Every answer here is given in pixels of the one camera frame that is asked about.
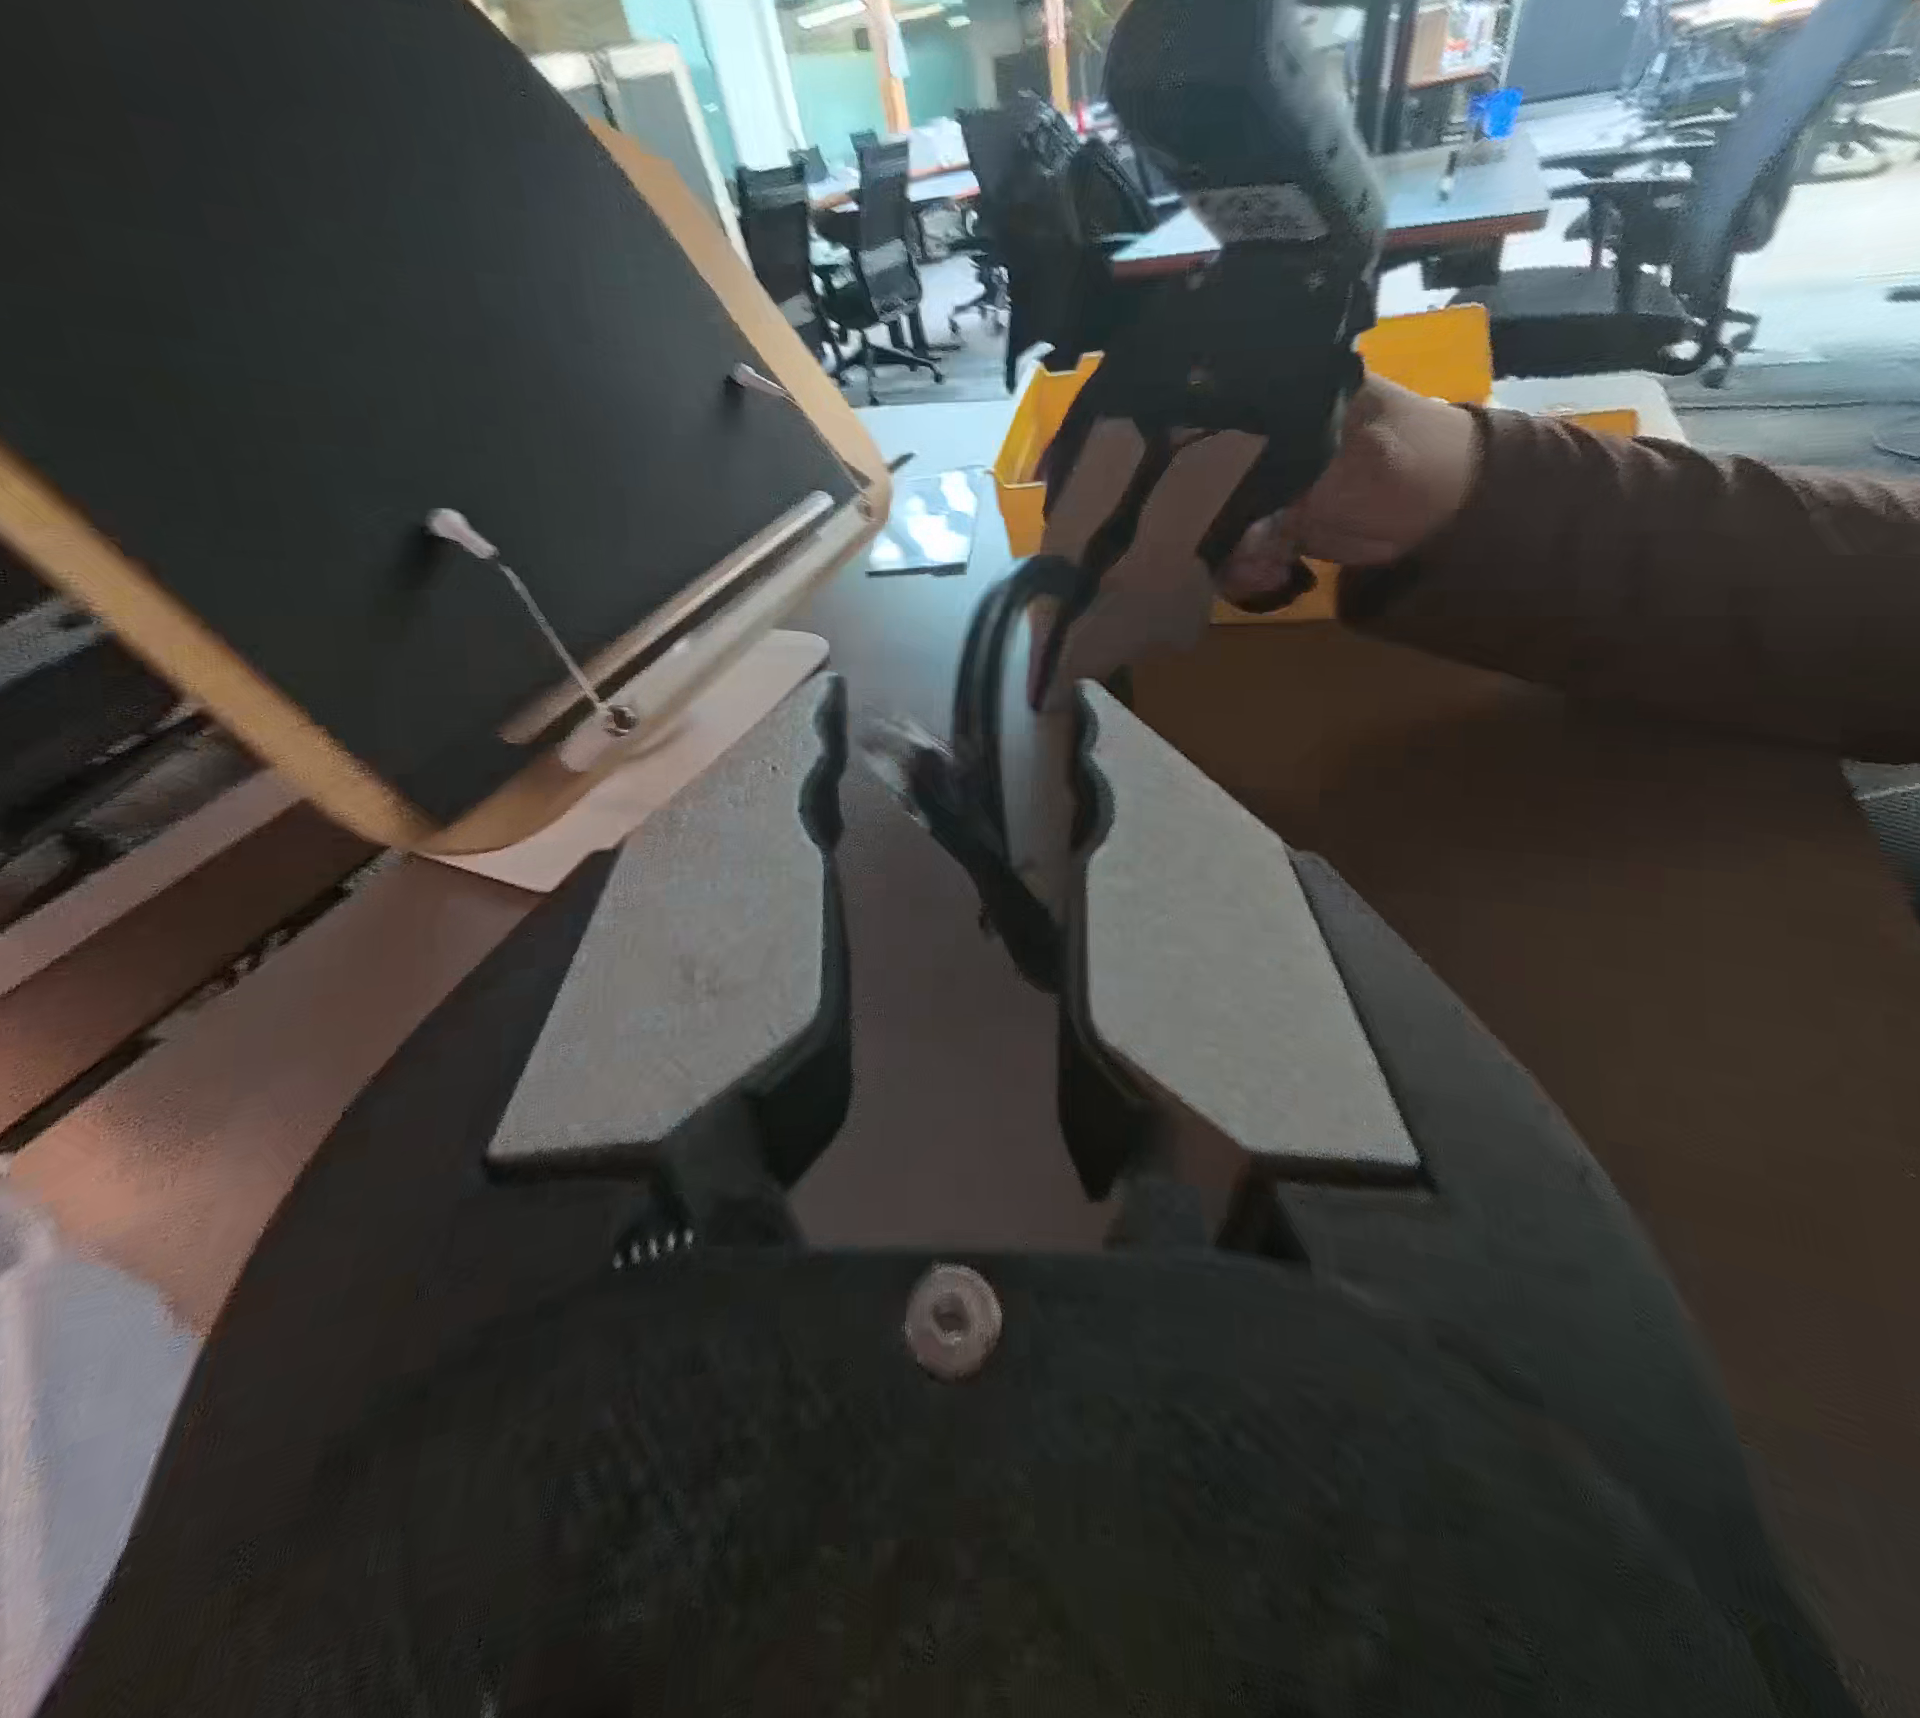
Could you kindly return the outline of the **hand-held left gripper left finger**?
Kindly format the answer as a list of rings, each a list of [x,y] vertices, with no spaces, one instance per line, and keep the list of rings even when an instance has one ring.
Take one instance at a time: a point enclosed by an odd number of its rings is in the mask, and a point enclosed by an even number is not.
[[[499,1178],[793,1187],[852,1101],[851,714],[811,674],[614,850],[492,1129]]]

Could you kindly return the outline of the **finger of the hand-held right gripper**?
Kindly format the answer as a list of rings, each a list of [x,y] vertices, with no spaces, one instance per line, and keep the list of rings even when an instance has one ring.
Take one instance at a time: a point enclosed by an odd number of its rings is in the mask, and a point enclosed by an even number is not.
[[[1076,553],[1076,677],[1108,680],[1140,653],[1183,650],[1209,621],[1204,545],[1250,474],[1250,434],[1212,432],[1140,458],[1132,483]]]
[[[1054,474],[1043,552],[1021,566],[1018,674],[1002,682],[1012,721],[996,739],[1007,847],[1043,905],[1065,905],[1070,894],[1078,686],[1108,683],[1135,662],[1116,592],[1092,577],[1097,547],[1123,518],[1146,453],[1138,425],[1108,414],[1076,420],[1060,447],[1067,462]]]

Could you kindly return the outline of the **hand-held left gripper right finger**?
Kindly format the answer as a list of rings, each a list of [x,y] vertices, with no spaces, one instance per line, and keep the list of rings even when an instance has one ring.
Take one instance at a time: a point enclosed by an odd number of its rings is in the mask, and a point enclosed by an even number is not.
[[[1284,839],[1098,683],[1075,699],[1058,1111],[1092,1202],[1400,1187],[1418,1142]]]

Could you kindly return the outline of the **black pegboard stand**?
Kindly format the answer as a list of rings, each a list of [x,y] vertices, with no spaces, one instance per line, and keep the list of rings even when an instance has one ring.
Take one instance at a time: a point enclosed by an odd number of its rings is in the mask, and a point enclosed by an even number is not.
[[[468,0],[4,0],[2,121],[4,549],[367,841],[538,832],[888,515],[719,218]]]

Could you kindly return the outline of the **black office chair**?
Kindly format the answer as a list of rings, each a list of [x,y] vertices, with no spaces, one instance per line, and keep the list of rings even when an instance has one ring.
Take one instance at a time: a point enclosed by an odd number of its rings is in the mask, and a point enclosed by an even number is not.
[[[1085,139],[1034,93],[959,111],[983,237],[1007,276],[1005,385],[1044,347],[1076,364],[1092,345],[1102,254],[1085,228],[1076,161]]]
[[[740,164],[733,174],[735,209],[749,264],[787,326],[813,355],[843,376],[843,349],[824,313],[813,264],[811,198],[805,170]]]
[[[1726,382],[1758,318],[1730,301],[1740,257],[1763,250],[1819,118],[1911,0],[1822,0],[1711,131],[1590,145],[1540,159],[1577,177],[1589,262],[1504,268],[1453,295],[1488,318],[1496,380],[1644,369]]]
[[[911,148],[905,138],[872,138],[857,145],[857,224],[851,242],[852,292],[845,327],[857,339],[857,364],[878,399],[878,367],[922,372],[944,382],[924,329],[924,290],[915,255],[908,199]]]

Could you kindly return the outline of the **yellow plastic bin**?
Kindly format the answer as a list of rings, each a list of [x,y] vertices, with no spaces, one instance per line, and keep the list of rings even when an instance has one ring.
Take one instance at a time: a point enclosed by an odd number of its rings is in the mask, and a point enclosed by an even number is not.
[[[1525,409],[1577,423],[1618,441],[1685,441],[1669,388],[1647,372],[1578,378],[1509,378],[1493,372],[1491,320],[1481,305],[1447,305],[1391,315],[1356,339],[1370,372],[1429,397]],[[1009,549],[1034,556],[1044,536],[1044,456],[1102,354],[1070,369],[1034,359],[1021,373],[1011,421],[992,460],[992,481]]]

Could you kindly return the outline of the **person's right hand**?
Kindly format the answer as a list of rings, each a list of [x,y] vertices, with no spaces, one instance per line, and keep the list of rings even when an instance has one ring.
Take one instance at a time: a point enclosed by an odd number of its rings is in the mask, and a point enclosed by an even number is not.
[[[1476,458],[1470,409],[1364,372],[1333,462],[1243,534],[1217,570],[1217,596],[1241,609],[1275,607],[1304,568],[1402,559],[1458,515]]]

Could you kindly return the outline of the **dark office desk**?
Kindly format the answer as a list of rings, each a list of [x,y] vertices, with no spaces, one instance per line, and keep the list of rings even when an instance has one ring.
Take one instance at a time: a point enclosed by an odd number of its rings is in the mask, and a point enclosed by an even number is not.
[[[1377,159],[1337,108],[1226,98],[1191,108],[1150,145],[1183,209],[1108,250],[1123,287],[1165,279],[1221,298],[1324,301],[1372,283],[1384,264],[1500,245],[1549,211],[1523,138]]]

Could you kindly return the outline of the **glossy black tile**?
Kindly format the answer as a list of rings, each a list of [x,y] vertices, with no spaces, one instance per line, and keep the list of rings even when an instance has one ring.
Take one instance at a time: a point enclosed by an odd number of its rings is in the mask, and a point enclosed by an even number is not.
[[[870,577],[959,577],[974,557],[981,467],[896,475],[891,507],[867,556]]]

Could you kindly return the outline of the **person's right forearm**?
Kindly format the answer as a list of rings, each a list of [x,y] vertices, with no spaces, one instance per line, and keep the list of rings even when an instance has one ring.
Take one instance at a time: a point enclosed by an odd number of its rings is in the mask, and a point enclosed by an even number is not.
[[[1729,736],[1917,764],[1915,478],[1462,415],[1456,506],[1343,570],[1347,626]]]

